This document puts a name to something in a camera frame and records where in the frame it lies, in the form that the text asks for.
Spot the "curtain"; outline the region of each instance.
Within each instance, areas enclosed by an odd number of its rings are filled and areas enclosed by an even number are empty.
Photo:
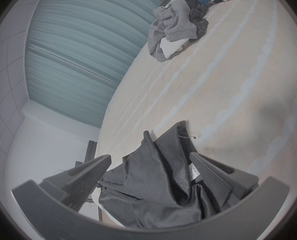
[[[101,127],[159,0],[40,0],[26,40],[30,99]]]

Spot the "wall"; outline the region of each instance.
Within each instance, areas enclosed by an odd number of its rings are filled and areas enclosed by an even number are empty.
[[[75,161],[83,162],[88,141],[98,141],[100,129],[59,115],[31,100],[22,111],[25,119],[14,137],[6,162],[5,194],[10,216],[35,240],[41,238],[24,218],[11,189],[29,179],[40,183],[60,170],[74,167]],[[81,213],[98,218],[97,207],[93,206],[87,209],[86,204]]]
[[[11,143],[28,101],[23,54],[26,30],[38,0],[18,0],[0,24],[0,201],[7,209],[4,173]]]

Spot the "gray sweater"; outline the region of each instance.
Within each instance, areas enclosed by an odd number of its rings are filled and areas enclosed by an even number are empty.
[[[196,26],[189,20],[190,11],[185,0],[171,1],[167,7],[160,6],[153,11],[156,20],[150,26],[147,44],[150,55],[159,62],[171,59],[178,54],[176,52],[170,58],[165,58],[160,48],[162,38],[166,37],[169,41],[197,38]]]

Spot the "clothing pile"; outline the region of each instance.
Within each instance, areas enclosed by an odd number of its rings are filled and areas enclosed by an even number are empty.
[[[233,168],[197,154],[185,121],[156,141],[145,131],[141,146],[122,161],[98,182],[98,202],[123,226],[135,228],[199,222],[235,205],[258,182],[254,175],[236,170],[236,176]]]
[[[228,0],[172,0],[153,11],[156,20],[148,33],[148,50],[159,62],[179,54],[189,42],[206,34],[207,7]]]

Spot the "teal curtain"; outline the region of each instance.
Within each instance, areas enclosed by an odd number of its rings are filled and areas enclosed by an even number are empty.
[[[25,51],[30,99],[101,127],[159,0],[40,0]]]

